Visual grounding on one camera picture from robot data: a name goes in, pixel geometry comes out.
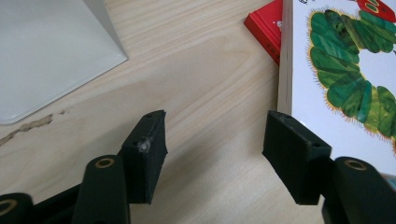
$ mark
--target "caterpillar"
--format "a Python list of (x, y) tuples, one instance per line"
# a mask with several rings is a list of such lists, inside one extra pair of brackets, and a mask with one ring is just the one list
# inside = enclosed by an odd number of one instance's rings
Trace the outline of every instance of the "caterpillar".
[(373, 86), (359, 67), (359, 53), (393, 52), (394, 23), (367, 10), (359, 18), (327, 9), (310, 17), (308, 57), (332, 109), (362, 123), (369, 133), (392, 143), (396, 154), (396, 100), (383, 86)]

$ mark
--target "wood grain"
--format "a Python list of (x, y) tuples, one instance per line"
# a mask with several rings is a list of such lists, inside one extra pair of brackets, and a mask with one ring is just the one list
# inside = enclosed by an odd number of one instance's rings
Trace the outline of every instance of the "wood grain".
[(169, 154), (152, 205), (131, 205), (133, 223), (323, 223), (321, 206), (296, 205), (261, 154), (278, 67), (243, 21), (268, 2), (106, 0), (129, 60), (0, 126), (0, 139), (14, 133), (0, 146), (0, 194), (38, 203), (76, 185), (91, 159), (164, 109)]

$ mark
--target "white cardboard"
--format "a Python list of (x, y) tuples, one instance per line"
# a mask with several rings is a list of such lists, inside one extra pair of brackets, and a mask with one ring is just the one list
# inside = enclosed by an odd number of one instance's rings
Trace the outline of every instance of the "white cardboard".
[(0, 1), (0, 124), (127, 60), (103, 1)]

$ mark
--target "white book cover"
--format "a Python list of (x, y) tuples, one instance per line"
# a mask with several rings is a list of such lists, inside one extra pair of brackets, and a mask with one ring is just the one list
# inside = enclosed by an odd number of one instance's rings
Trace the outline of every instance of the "white book cover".
[(103, 0), (0, 1), (0, 124), (126, 60)]
[(278, 111), (396, 175), (396, 1), (284, 1)]

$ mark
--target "book cover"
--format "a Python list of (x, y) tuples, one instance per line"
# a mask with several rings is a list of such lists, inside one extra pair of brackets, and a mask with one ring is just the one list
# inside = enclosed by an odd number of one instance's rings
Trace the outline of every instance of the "book cover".
[(282, 1), (273, 2), (248, 14), (244, 24), (279, 65)]
[(396, 175), (396, 2), (283, 4), (278, 110), (349, 156)]

